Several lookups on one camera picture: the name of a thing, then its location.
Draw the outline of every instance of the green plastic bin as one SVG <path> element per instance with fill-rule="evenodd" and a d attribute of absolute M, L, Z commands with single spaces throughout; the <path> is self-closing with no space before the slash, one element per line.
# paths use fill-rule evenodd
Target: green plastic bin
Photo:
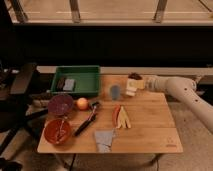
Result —
<path fill-rule="evenodd" d="M 73 91 L 57 91 L 57 84 L 61 77 L 75 80 Z M 51 93 L 56 95 L 68 93 L 73 97 L 95 97 L 100 91 L 100 67 L 91 66 L 59 66 L 51 85 Z"/>

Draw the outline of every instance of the table leg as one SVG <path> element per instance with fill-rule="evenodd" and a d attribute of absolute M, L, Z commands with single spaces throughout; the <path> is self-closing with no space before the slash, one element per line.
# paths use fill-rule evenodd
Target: table leg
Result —
<path fill-rule="evenodd" d="M 64 161 L 58 154 L 54 154 L 56 160 L 59 162 L 59 164 L 61 164 L 65 169 L 69 170 L 70 166 L 69 164 Z"/>
<path fill-rule="evenodd" d="M 144 165 L 144 166 L 152 166 L 152 165 L 154 165 L 156 162 L 158 162 L 158 160 L 159 160 L 163 155 L 164 155 L 164 154 L 162 154 L 162 153 L 155 154 L 155 157 L 154 157 L 151 161 L 149 161 L 149 162 L 147 162 L 147 163 L 144 163 L 143 165 Z"/>
<path fill-rule="evenodd" d="M 75 162 L 76 154 L 73 154 L 71 165 L 69 165 L 65 160 L 63 160 L 58 154 L 54 154 L 56 160 L 68 171 L 71 171 Z"/>

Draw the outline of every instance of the wooden table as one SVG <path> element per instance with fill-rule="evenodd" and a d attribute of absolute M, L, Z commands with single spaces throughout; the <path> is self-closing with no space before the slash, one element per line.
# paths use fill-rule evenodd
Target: wooden table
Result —
<path fill-rule="evenodd" d="M 127 75 L 101 75 L 101 92 L 98 97 L 101 106 L 96 120 L 78 137 L 70 136 L 69 140 L 58 146 L 49 144 L 42 133 L 38 146 L 39 153 L 98 153 L 94 131 L 111 130 L 112 113 L 116 104 L 125 107 L 131 129 L 116 129 L 111 153 L 181 153 L 183 148 L 175 127 L 174 120 L 162 93 L 138 90 L 135 97 L 125 95 Z M 121 87 L 121 98 L 112 101 L 109 89 L 117 84 Z M 90 111 L 79 111 L 76 108 L 69 115 L 73 130 L 88 117 Z M 48 115 L 45 125 L 54 119 Z"/>

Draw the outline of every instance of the chair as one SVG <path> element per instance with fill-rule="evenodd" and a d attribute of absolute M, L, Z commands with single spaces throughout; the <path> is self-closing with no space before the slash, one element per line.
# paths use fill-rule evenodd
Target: chair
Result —
<path fill-rule="evenodd" d="M 6 83 L 6 86 L 0 90 L 0 133 L 9 132 L 0 145 L 0 156 L 21 128 L 24 128 L 35 140 L 39 141 L 39 135 L 33 131 L 28 123 L 45 115 L 47 109 L 26 115 L 28 104 L 32 101 L 29 97 L 28 87 L 35 71 L 35 63 L 25 64 L 12 81 L 10 80 L 13 77 L 12 73 L 1 72 L 1 85 Z"/>

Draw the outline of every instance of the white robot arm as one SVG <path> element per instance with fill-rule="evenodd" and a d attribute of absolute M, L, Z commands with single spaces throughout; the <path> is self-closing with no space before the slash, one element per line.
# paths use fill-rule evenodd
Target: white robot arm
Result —
<path fill-rule="evenodd" d="M 146 81 L 145 89 L 170 94 L 180 102 L 183 102 L 213 133 L 213 106 L 195 93 L 195 81 L 183 77 L 153 76 Z"/>

